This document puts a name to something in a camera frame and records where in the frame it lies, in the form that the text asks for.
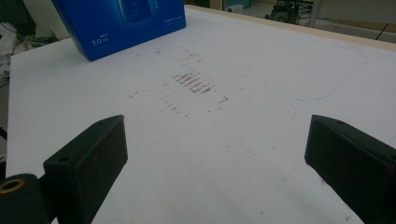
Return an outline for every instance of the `table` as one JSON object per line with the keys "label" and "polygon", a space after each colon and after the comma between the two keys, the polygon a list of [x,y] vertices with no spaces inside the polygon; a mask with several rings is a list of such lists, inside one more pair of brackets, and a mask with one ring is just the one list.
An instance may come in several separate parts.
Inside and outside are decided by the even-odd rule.
{"label": "table", "polygon": [[304,162],[313,114],[396,147],[395,45],[187,7],[187,28],[89,63],[12,58],[7,176],[123,114],[129,152],[93,223],[361,223]]}

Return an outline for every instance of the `stain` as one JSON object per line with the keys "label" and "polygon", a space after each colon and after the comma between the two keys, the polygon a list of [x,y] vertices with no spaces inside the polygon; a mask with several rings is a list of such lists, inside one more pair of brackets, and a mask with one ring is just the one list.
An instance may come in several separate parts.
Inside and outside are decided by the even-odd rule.
{"label": "stain", "polygon": [[130,95],[129,96],[129,99],[131,99],[131,98],[133,98],[136,94],[138,94],[138,92],[136,91],[136,92],[134,92],[134,94],[132,94],[132,95]]}
{"label": "stain", "polygon": [[192,77],[187,77],[186,79],[184,79],[182,82],[180,82],[180,84],[184,84],[184,83],[186,83],[188,80],[190,80],[190,79],[192,79]]}
{"label": "stain", "polygon": [[228,101],[228,97],[227,97],[227,96],[223,96],[223,100],[220,101],[219,103],[222,104],[222,103],[224,103],[224,102],[226,102],[226,101]]}
{"label": "stain", "polygon": [[365,55],[363,52],[360,52],[359,55],[361,56],[361,58],[363,59],[368,59],[367,55]]}
{"label": "stain", "polygon": [[189,74],[185,74],[185,75],[183,75],[183,76],[180,76],[180,77],[176,80],[176,82],[179,82],[180,80],[186,78],[188,75],[189,75]]}
{"label": "stain", "polygon": [[190,55],[186,58],[186,60],[195,58],[195,57],[198,56],[198,55],[199,55],[199,54],[197,54],[197,53],[192,53],[192,54],[190,54]]}
{"label": "stain", "polygon": [[198,81],[198,80],[199,80],[199,78],[193,79],[193,80],[191,80],[189,83],[187,83],[187,85],[185,85],[184,87],[188,87],[188,86],[190,86],[192,83],[194,83],[194,82],[196,82],[196,81]]}
{"label": "stain", "polygon": [[207,89],[206,89],[206,90],[204,90],[202,93],[209,92],[210,90],[212,90],[212,88],[211,88],[211,87],[207,88]]}
{"label": "stain", "polygon": [[204,86],[198,88],[197,90],[195,90],[195,91],[193,91],[193,92],[196,93],[196,92],[200,91],[201,89],[205,88],[206,86],[207,86],[207,84],[205,84]]}
{"label": "stain", "polygon": [[291,99],[296,100],[298,102],[306,102],[306,99],[300,99],[300,98],[294,98],[294,97]]}
{"label": "stain", "polygon": [[192,87],[190,88],[190,90],[193,89],[193,88],[195,88],[195,87],[197,87],[197,86],[199,86],[199,85],[201,85],[201,84],[202,84],[202,82],[198,82],[197,84],[195,84],[194,86],[192,86]]}
{"label": "stain", "polygon": [[325,95],[325,96],[319,97],[319,98],[317,98],[317,99],[315,99],[315,100],[324,100],[324,99],[326,99],[326,98],[328,98],[328,97],[329,97],[328,95]]}

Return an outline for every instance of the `cardboard box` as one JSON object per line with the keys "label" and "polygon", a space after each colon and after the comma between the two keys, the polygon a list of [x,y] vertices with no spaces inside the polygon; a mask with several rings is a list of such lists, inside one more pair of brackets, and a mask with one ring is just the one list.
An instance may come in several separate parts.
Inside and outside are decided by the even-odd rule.
{"label": "cardboard box", "polygon": [[90,61],[186,27],[183,0],[52,0]]}

